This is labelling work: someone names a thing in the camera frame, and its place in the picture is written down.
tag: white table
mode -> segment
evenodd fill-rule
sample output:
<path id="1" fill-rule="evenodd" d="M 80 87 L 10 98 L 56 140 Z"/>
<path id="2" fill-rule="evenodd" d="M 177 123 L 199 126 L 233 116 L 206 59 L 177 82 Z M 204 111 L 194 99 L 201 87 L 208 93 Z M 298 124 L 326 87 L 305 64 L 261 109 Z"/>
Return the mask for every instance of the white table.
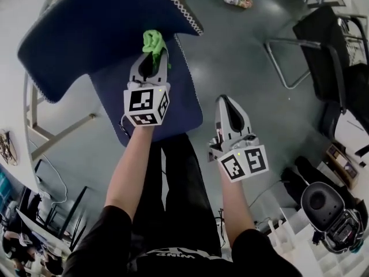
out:
<path id="1" fill-rule="evenodd" d="M 27 79 L 25 70 L 17 58 L 18 45 L 45 8 L 46 1 L 53 0 L 0 0 L 0 129 L 10 132 L 16 150 L 18 165 L 7 165 L 2 158 L 0 164 L 23 185 L 38 193 L 36 174 L 32 162 L 71 131 L 95 116 L 76 122 L 60 133 L 53 135 L 37 124 L 37 91 L 32 88 L 30 106 L 26 104 Z M 27 126 L 46 142 L 31 152 L 28 144 Z"/>
<path id="2" fill-rule="evenodd" d="M 26 224 L 26 226 L 32 231 L 40 236 L 42 236 L 44 239 L 46 239 L 47 244 L 52 245 L 53 247 L 56 247 L 60 249 L 65 255 L 70 255 L 71 251 L 69 247 L 60 239 L 50 234 L 45 229 L 41 228 L 37 223 L 32 221 L 31 219 L 27 218 L 22 212 L 17 210 L 19 216 L 21 217 L 22 221 Z"/>

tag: green rag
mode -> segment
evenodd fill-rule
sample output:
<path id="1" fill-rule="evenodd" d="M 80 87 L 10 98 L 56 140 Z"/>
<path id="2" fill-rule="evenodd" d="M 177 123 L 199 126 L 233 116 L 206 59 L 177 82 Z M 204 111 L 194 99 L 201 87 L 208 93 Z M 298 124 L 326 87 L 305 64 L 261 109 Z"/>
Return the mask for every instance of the green rag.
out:
<path id="1" fill-rule="evenodd" d="M 157 59 L 163 48 L 168 51 L 165 41 L 159 31 L 148 30 L 144 32 L 144 46 L 142 48 L 142 52 L 152 53 L 154 67 L 158 64 Z"/>

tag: white shelf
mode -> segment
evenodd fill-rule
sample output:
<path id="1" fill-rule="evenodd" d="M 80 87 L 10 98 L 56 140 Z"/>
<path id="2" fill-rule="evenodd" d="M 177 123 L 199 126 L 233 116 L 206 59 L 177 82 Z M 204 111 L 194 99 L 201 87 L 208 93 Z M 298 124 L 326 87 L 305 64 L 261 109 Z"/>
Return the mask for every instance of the white shelf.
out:
<path id="1" fill-rule="evenodd" d="M 298 232 L 298 234 L 295 236 L 295 241 L 301 242 L 305 240 L 312 240 L 313 235 L 314 228 L 312 227 L 312 225 L 308 224 L 305 228 L 303 228 L 301 231 Z"/>
<path id="2" fill-rule="evenodd" d="M 294 208 L 281 208 L 281 212 L 295 235 L 310 224 L 302 209 L 296 212 Z"/>
<path id="3" fill-rule="evenodd" d="M 337 266 L 324 273 L 324 277 L 342 277 L 342 272 Z"/>
<path id="4" fill-rule="evenodd" d="M 329 254 L 329 251 L 322 244 L 315 245 L 312 241 L 309 241 L 309 245 L 317 261 L 320 261 Z"/>
<path id="5" fill-rule="evenodd" d="M 348 257 L 339 262 L 343 275 L 350 273 L 360 263 L 364 261 L 364 256 L 361 253 L 351 253 Z"/>
<path id="6" fill-rule="evenodd" d="M 337 267 L 337 260 L 332 253 L 328 253 L 320 259 L 319 266 L 322 269 L 323 274 L 325 274 Z"/>
<path id="7" fill-rule="evenodd" d="M 364 276 L 363 273 L 368 268 L 368 266 L 369 266 L 369 259 L 366 258 L 364 259 L 364 261 L 359 263 L 357 266 L 353 267 L 352 270 L 348 274 L 345 275 L 345 277 L 362 277 Z"/>
<path id="8" fill-rule="evenodd" d="M 344 259 L 346 259 L 347 257 L 349 257 L 350 255 L 352 255 L 352 252 L 344 252 L 342 254 L 338 254 L 336 256 L 337 261 L 340 263 L 341 261 L 343 261 Z"/>

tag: wire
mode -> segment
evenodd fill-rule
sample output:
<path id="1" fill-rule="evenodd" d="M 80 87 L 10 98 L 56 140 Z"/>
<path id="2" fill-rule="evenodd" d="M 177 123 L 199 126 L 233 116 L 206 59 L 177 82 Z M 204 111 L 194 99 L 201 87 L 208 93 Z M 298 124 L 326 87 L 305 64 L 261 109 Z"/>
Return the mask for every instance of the wire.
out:
<path id="1" fill-rule="evenodd" d="M 273 185 L 271 185 L 269 188 L 265 189 L 263 192 L 261 192 L 256 198 L 255 200 L 248 206 L 249 208 L 251 208 L 251 206 L 253 206 L 253 204 L 259 199 L 259 197 L 261 195 L 263 195 L 266 191 L 268 191 L 269 189 L 271 189 L 272 187 L 274 187 L 274 185 L 276 185 L 277 183 L 279 183 L 281 181 L 276 181 Z"/>
<path id="2" fill-rule="evenodd" d="M 216 216 L 215 219 L 220 219 L 220 237 L 223 240 L 223 244 L 221 245 L 220 248 L 222 248 L 225 245 L 225 239 L 224 239 L 224 230 L 223 230 L 223 223 L 224 223 L 224 217 L 223 217 L 223 212 L 224 210 L 222 208 L 220 208 L 218 210 L 219 216 Z"/>
<path id="3" fill-rule="evenodd" d="M 261 222 L 257 222 L 257 227 L 259 227 L 261 224 L 265 223 L 267 220 L 271 220 L 271 218 L 268 216 L 267 218 L 265 218 Z"/>
<path id="4" fill-rule="evenodd" d="M 33 146 L 35 146 L 36 148 L 38 148 L 38 146 L 37 146 L 33 141 L 31 141 L 30 139 L 28 139 L 28 141 L 29 141 Z M 53 206 L 54 204 L 56 204 L 56 203 L 64 203 L 64 202 L 66 202 L 66 201 L 67 201 L 67 199 L 68 199 L 68 196 L 67 196 L 68 188 L 67 188 L 66 184 L 64 183 L 64 181 L 63 181 L 63 179 L 62 179 L 62 177 L 61 177 L 60 173 L 57 171 L 57 169 L 54 167 L 54 165 L 52 165 L 52 164 L 51 164 L 51 162 L 50 162 L 50 160 L 48 159 L 48 157 L 46 157 L 44 154 L 42 154 L 42 156 L 46 159 L 47 163 L 48 163 L 48 164 L 50 164 L 51 168 L 52 168 L 52 169 L 54 169 L 54 171 L 57 173 L 57 175 L 58 175 L 58 177 L 59 177 L 60 181 L 62 182 L 62 184 L 63 184 L 63 186 L 64 186 L 64 188 L 65 188 L 65 194 L 64 194 L 65 199 L 64 199 L 63 201 L 54 201 L 53 203 L 51 203 L 51 207 L 52 207 L 52 206 Z"/>
<path id="5" fill-rule="evenodd" d="M 125 135 L 128 137 L 128 139 L 130 140 L 131 135 L 128 133 L 127 129 L 123 126 L 123 120 L 124 120 L 125 116 L 126 116 L 126 114 L 123 114 L 123 116 L 121 118 L 121 122 L 119 123 L 119 127 L 125 133 Z"/>

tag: gray floor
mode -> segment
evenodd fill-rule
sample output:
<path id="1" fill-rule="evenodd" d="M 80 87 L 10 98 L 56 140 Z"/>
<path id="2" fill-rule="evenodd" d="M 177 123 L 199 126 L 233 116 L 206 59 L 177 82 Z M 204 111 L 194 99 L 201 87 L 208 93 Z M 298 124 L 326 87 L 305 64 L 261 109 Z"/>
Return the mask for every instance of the gray floor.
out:
<path id="1" fill-rule="evenodd" d="M 268 37 L 293 37 L 293 24 L 307 13 L 302 0 L 254 0 L 249 10 L 226 5 L 222 0 L 186 1 L 205 28 L 200 38 L 180 35 L 204 114 L 204 124 L 189 136 L 216 212 L 222 207 L 220 177 L 216 164 L 206 161 L 206 143 L 215 135 L 216 97 L 224 93 L 239 102 L 266 147 L 270 171 L 243 184 L 249 203 L 276 182 L 282 169 L 298 155 L 319 161 L 328 144 L 317 132 L 323 105 L 314 95 L 310 78 L 293 91 L 285 89 L 263 48 Z M 287 79 L 293 81 L 307 69 L 298 48 L 276 47 L 274 51 Z M 111 174 L 124 148 L 88 77 L 79 79 L 60 103 L 41 104 L 39 123 L 56 133 L 91 112 L 98 112 L 99 117 L 46 155 L 65 180 L 69 199 L 75 199 L 83 186 L 90 188 L 84 204 L 93 222 L 103 206 Z M 30 138 L 37 144 L 41 142 L 32 134 Z M 39 174 L 53 198 L 62 200 L 63 186 L 52 169 L 43 164 Z M 277 184 L 251 210 L 257 221 L 268 216 L 277 219 L 279 206 L 291 204 L 283 186 Z"/>

